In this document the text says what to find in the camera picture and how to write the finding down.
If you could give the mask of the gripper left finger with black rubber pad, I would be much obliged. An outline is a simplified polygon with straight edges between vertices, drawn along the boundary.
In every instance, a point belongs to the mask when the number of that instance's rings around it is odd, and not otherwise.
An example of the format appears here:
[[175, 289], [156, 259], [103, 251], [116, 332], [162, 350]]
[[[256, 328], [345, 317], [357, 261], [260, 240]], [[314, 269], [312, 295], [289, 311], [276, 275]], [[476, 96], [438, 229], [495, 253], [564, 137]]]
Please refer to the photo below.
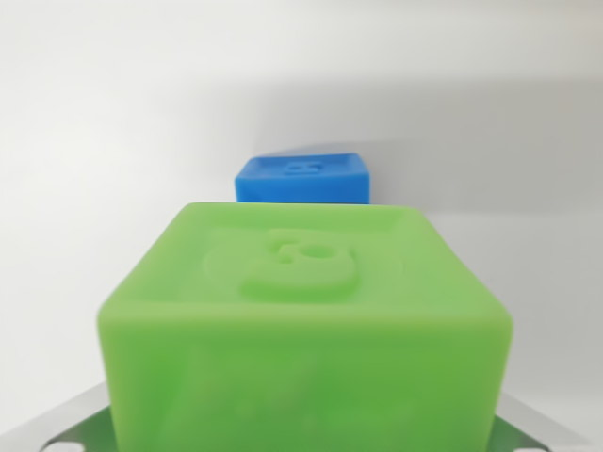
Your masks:
[[115, 451], [105, 383], [1, 435], [2, 451]]

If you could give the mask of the gripper right finger with black rubber pad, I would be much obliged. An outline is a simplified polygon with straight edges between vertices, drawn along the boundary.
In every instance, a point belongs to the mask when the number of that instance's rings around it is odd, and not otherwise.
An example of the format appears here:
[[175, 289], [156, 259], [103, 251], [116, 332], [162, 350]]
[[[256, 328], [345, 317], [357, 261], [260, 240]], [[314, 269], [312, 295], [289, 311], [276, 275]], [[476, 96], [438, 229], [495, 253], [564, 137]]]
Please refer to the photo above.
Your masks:
[[490, 451], [601, 451], [575, 431], [555, 422], [522, 403], [502, 394], [493, 425]]

